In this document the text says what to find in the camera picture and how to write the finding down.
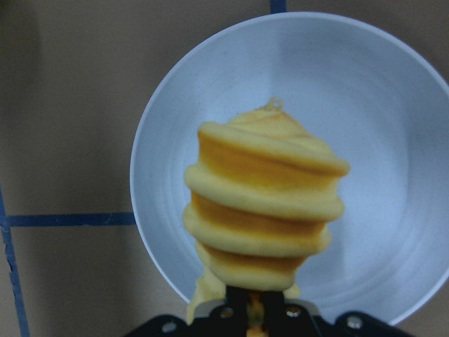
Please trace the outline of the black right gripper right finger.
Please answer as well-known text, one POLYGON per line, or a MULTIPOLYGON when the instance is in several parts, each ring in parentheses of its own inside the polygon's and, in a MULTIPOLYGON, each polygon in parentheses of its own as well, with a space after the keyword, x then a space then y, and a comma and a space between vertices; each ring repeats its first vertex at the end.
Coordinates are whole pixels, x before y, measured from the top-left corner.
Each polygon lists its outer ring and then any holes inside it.
POLYGON ((265 312, 280 312, 284 305, 284 294, 278 291, 265 291, 261 294, 265 312))

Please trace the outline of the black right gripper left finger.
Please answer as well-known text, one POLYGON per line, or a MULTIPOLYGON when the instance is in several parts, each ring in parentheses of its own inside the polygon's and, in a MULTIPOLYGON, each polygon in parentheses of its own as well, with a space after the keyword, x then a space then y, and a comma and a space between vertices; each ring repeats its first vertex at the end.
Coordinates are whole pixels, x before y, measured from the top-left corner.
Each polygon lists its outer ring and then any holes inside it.
POLYGON ((249 303, 249 290, 235 286, 226 287, 226 303, 235 312, 246 312, 249 303))

